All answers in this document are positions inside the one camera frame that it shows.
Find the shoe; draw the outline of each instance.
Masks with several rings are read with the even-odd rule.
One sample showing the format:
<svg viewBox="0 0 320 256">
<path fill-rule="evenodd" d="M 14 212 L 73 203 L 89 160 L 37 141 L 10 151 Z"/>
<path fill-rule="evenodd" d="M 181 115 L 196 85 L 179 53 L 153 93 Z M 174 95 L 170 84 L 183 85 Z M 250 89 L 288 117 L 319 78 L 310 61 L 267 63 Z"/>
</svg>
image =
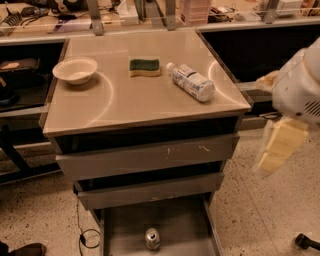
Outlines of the shoe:
<svg viewBox="0 0 320 256">
<path fill-rule="evenodd" d="M 28 244 L 8 254 L 8 256 L 44 256 L 46 247 L 40 243 Z"/>
<path fill-rule="evenodd" d="M 9 252 L 9 246 L 0 241 L 0 255 L 1 256 L 8 256 L 8 252 Z"/>
</svg>

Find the workbench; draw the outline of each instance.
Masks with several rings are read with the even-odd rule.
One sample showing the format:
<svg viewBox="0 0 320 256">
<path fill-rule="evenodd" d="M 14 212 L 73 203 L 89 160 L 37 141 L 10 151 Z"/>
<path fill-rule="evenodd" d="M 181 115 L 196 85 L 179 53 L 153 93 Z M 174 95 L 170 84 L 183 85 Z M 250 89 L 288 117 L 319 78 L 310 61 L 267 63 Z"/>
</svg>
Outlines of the workbench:
<svg viewBox="0 0 320 256">
<path fill-rule="evenodd" d="M 193 29 L 70 38 L 64 59 L 77 56 L 98 71 L 80 86 L 57 82 L 43 133 L 100 225 L 101 255 L 151 255 L 148 226 L 163 255 L 220 255 L 208 204 L 250 105 L 210 46 Z M 161 76 L 129 77 L 138 57 L 158 58 Z M 168 62 L 211 79 L 214 97 L 200 103 L 176 86 Z"/>
</svg>

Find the drawer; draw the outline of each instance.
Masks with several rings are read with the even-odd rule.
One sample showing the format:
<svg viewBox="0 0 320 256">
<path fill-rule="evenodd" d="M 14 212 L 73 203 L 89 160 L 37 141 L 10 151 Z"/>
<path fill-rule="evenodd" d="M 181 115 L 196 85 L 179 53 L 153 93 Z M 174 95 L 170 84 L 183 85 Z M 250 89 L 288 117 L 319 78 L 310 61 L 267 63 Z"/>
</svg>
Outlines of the drawer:
<svg viewBox="0 0 320 256">
<path fill-rule="evenodd" d="M 211 193 L 218 190 L 223 181 L 222 172 L 214 173 L 211 167 L 201 165 L 165 171 L 150 172 L 151 179 L 145 178 L 147 182 L 141 182 L 141 179 L 139 177 L 135 178 L 135 175 L 130 175 L 129 177 L 120 176 L 120 182 L 115 181 L 115 178 L 104 179 L 105 182 L 101 183 L 104 184 L 105 188 L 79 192 L 78 196 L 86 210 L 96 210 L 207 192 Z"/>
<path fill-rule="evenodd" d="M 156 251 L 146 246 L 149 228 L 159 233 Z M 103 209 L 100 235 L 103 256 L 222 255 L 208 204 L 201 196 Z"/>
<path fill-rule="evenodd" d="M 71 181 L 227 160 L 239 136 L 228 134 L 58 155 Z"/>
</svg>

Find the white bottle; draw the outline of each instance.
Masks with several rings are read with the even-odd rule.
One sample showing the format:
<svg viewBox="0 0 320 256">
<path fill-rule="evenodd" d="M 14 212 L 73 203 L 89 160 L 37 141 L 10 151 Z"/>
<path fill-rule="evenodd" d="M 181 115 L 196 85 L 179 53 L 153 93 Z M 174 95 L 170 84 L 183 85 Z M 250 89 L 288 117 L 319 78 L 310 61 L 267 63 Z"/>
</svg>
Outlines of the white bottle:
<svg viewBox="0 0 320 256">
<path fill-rule="evenodd" d="M 166 66 L 171 73 L 173 82 L 201 102 L 212 98 L 215 86 L 211 80 L 183 64 L 177 67 L 169 62 Z"/>
</svg>

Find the box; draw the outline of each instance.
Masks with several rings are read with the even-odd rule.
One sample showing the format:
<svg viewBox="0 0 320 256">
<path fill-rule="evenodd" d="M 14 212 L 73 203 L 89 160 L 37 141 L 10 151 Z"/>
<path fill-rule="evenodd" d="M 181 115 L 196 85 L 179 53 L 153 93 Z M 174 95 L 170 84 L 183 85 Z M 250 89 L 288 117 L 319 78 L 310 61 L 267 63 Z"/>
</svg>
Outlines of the box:
<svg viewBox="0 0 320 256">
<path fill-rule="evenodd" d="M 210 0 L 180 0 L 181 20 L 186 25 L 201 25 L 208 23 Z"/>
</svg>

